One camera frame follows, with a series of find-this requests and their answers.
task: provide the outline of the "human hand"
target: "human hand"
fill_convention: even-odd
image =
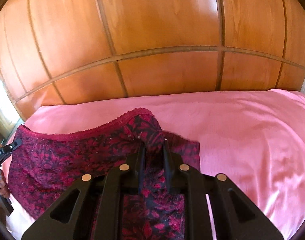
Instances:
[[[10,190],[8,188],[8,185],[6,183],[6,178],[2,170],[0,170],[0,195],[3,196],[4,198],[10,197]]]

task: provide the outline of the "wooden headboard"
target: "wooden headboard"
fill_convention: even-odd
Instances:
[[[0,78],[40,106],[215,90],[300,90],[297,0],[8,0]]]

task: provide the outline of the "mattress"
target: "mattress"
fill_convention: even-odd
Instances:
[[[285,239],[297,231],[305,219],[305,95],[300,92],[201,92],[44,106],[25,125],[40,133],[73,133],[137,107],[149,109],[163,130],[199,141],[201,172],[227,174]],[[6,176],[10,162],[3,165]],[[34,220],[11,200],[7,226],[20,239]]]

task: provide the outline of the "triangular cutout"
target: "triangular cutout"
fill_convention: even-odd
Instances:
[[[229,195],[233,202],[239,223],[245,223],[249,220],[256,218],[255,214],[251,211],[248,205],[238,197],[236,192],[230,189]]]
[[[67,224],[70,220],[79,193],[80,191],[78,189],[74,189],[70,192],[70,194],[50,213],[50,217],[63,224]]]

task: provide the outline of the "maroon clothing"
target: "maroon clothing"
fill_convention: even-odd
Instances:
[[[162,143],[200,170],[199,143],[161,130],[147,109],[134,109],[100,127],[73,134],[40,134],[24,125],[22,145],[13,152],[8,183],[14,197],[35,219],[78,178],[106,174],[126,156],[147,149],[142,194],[125,196],[123,239],[184,239],[184,198],[166,192]]]

